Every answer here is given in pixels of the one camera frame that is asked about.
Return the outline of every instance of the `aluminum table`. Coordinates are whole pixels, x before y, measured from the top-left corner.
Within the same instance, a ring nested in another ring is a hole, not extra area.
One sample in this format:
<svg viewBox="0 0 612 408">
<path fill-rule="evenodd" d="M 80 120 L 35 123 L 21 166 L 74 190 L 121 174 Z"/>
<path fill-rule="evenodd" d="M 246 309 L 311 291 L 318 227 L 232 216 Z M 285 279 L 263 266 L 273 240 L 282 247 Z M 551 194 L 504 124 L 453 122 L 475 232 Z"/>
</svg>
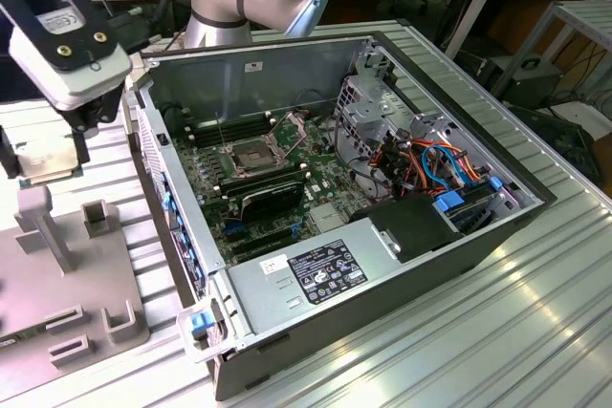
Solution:
<svg viewBox="0 0 612 408">
<path fill-rule="evenodd" d="M 612 202 L 414 29 L 388 21 L 321 27 L 316 34 L 374 29 L 558 201 L 474 270 L 218 405 L 610 406 Z M 273 32 L 256 36 L 279 38 Z M 406 81 L 399 85 L 409 97 L 418 93 Z M 413 101 L 428 108 L 424 99 Z M 12 114 L 23 126 L 45 110 Z M 95 148 L 84 177 L 58 183 L 55 201 L 68 211 L 103 194 L 119 205 L 151 338 L 5 405 L 216 406 L 207 367 L 188 360 L 173 326 L 181 305 L 120 123 L 90 145 Z"/>
</svg>

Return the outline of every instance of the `green circuit board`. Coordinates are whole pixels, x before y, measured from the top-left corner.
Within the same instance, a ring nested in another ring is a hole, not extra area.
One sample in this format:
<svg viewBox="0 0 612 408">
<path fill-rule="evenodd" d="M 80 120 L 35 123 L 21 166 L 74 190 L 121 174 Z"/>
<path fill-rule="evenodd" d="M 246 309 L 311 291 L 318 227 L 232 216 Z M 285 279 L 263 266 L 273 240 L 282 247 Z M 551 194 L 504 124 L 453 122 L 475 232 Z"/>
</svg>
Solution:
<svg viewBox="0 0 612 408">
<path fill-rule="evenodd" d="M 212 236 L 229 264 L 239 264 L 320 234 L 320 225 L 313 221 L 310 213 L 313 209 L 320 209 L 320 206 L 329 204 L 337 214 L 333 217 L 339 217 L 343 223 L 348 223 L 355 211 L 370 204 L 361 188 L 351 178 L 350 169 L 337 159 L 333 151 L 326 152 L 322 137 L 329 134 L 310 120 L 305 120 L 303 128 L 307 134 L 306 139 L 291 151 L 284 161 L 287 164 L 307 164 L 310 177 L 305 181 L 303 199 L 291 210 L 249 224 L 243 224 L 231 217 L 228 201 L 220 200 L 218 191 L 214 188 L 220 180 L 233 180 L 231 177 L 235 174 L 235 165 L 231 158 L 223 153 L 223 145 L 198 148 L 188 140 L 174 140 Z M 277 146 L 283 151 L 288 151 L 300 137 L 296 126 L 288 121 L 279 124 L 273 134 Z M 258 137 L 238 140 L 232 144 L 234 152 L 237 151 L 236 145 L 244 146 L 250 142 L 250 146 L 253 146 L 253 142 L 261 142 L 261 139 Z M 270 239 L 268 244 L 249 250 L 244 250 L 244 246 L 241 248 L 241 245 L 249 241 L 266 237 Z"/>
</svg>

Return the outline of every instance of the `barcode sticker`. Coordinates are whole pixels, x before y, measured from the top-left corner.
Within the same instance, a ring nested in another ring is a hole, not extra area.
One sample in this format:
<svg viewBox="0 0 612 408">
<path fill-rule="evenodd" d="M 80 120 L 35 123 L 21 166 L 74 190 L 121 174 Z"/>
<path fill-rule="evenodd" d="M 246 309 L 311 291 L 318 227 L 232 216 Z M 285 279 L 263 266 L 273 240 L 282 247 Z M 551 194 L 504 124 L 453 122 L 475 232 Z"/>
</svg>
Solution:
<svg viewBox="0 0 612 408">
<path fill-rule="evenodd" d="M 289 266 L 287 264 L 287 255 L 282 253 L 273 258 L 269 258 L 268 260 L 259 262 L 259 266 L 264 271 L 264 274 L 272 274 L 273 272 L 276 272 L 283 268 L 287 268 Z"/>
<path fill-rule="evenodd" d="M 264 69 L 264 63 L 263 61 L 258 61 L 258 62 L 248 62 L 247 64 L 245 64 L 245 72 L 259 72 L 259 71 L 263 71 Z"/>
</svg>

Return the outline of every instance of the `white sticker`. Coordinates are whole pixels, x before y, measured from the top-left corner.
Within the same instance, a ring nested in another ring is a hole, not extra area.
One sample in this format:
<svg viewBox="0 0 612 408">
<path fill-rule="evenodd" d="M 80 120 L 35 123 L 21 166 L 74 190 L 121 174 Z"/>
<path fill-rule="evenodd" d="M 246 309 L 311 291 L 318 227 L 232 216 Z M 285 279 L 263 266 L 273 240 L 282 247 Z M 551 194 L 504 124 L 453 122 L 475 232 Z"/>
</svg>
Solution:
<svg viewBox="0 0 612 408">
<path fill-rule="evenodd" d="M 245 72 L 259 72 L 259 71 L 263 71 L 263 69 L 264 69 L 263 61 L 248 62 L 247 64 L 245 64 Z"/>
<path fill-rule="evenodd" d="M 55 35 L 76 31 L 83 25 L 77 12 L 72 7 L 39 14 L 36 17 L 43 28 Z"/>
<path fill-rule="evenodd" d="M 287 255 L 281 253 L 273 258 L 259 262 L 259 266 L 263 269 L 264 274 L 266 275 L 272 274 L 273 272 L 283 268 L 288 268 L 289 264 L 287 263 Z"/>
<path fill-rule="evenodd" d="M 14 338 L 7 339 L 6 341 L 1 341 L 0 348 L 4 348 L 5 346 L 10 346 L 11 344 L 15 344 L 16 342 L 17 340 Z"/>
</svg>

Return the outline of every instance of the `motherboard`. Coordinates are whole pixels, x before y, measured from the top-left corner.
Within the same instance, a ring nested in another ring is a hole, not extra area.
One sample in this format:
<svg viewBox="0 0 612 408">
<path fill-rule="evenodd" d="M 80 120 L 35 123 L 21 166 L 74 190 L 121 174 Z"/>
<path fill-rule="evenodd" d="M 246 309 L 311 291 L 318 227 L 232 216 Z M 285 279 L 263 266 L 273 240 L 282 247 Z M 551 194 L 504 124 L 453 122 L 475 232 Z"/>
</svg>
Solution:
<svg viewBox="0 0 612 408">
<path fill-rule="evenodd" d="M 371 204 L 327 126 L 308 111 L 268 113 L 188 127 L 174 140 L 229 265 L 345 225 Z"/>
</svg>

